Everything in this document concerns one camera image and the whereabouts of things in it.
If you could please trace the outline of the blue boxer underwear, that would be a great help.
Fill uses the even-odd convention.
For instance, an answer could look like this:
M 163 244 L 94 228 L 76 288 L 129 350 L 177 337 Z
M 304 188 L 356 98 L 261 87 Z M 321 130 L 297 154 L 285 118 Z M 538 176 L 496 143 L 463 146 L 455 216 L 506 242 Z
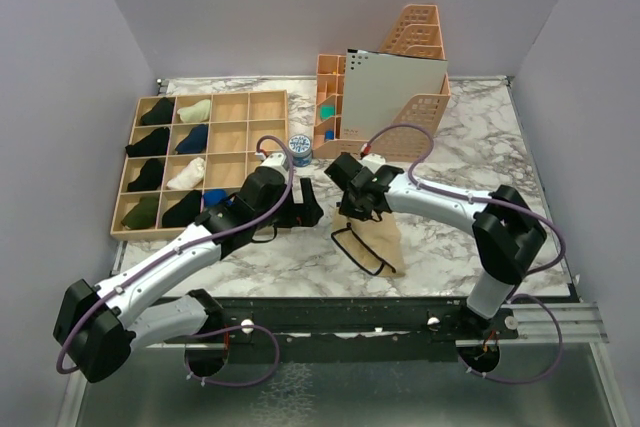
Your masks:
M 233 193 L 229 193 L 225 189 L 207 190 L 202 195 L 203 206 L 209 208 L 220 203 L 229 203 L 232 197 Z

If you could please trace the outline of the beige underwear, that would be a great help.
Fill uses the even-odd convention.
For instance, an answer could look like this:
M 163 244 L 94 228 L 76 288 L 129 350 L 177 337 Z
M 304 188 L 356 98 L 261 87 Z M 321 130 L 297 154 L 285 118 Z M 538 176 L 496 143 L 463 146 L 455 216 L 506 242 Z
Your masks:
M 383 213 L 380 221 L 361 221 L 335 210 L 330 238 L 339 252 L 370 276 L 405 275 L 401 233 L 393 214 Z

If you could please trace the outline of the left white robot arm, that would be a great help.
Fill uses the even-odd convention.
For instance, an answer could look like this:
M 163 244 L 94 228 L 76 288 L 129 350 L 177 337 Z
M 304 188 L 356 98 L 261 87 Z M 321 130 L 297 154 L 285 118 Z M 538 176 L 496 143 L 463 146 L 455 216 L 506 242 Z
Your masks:
M 323 215 L 308 178 L 300 180 L 301 202 L 293 199 L 289 178 L 259 167 L 241 189 L 205 208 L 172 242 L 134 268 L 96 285 L 80 279 L 65 291 L 53 329 L 61 352 L 59 373 L 73 361 L 91 383 L 115 373 L 136 348 L 172 337 L 193 335 L 206 342 L 220 332 L 213 300 L 191 293 L 157 305 L 173 287 L 199 270 L 252 243 L 254 234 L 314 227 Z

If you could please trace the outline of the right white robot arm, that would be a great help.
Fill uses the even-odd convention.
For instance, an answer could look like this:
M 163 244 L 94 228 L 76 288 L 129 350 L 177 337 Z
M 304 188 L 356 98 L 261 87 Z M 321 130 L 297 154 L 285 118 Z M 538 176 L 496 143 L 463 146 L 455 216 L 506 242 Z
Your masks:
M 358 160 L 342 153 L 325 175 L 342 192 L 338 213 L 346 218 L 345 225 L 331 233 L 331 240 L 370 276 L 395 273 L 397 268 L 387 254 L 364 240 L 355 230 L 357 224 L 380 223 L 385 214 L 411 214 L 474 238 L 483 272 L 459 314 L 461 330 L 472 338 L 494 328 L 496 314 L 546 242 L 543 219 L 506 185 L 487 192 L 451 188 L 420 179 L 411 169 L 392 166 L 374 154 Z

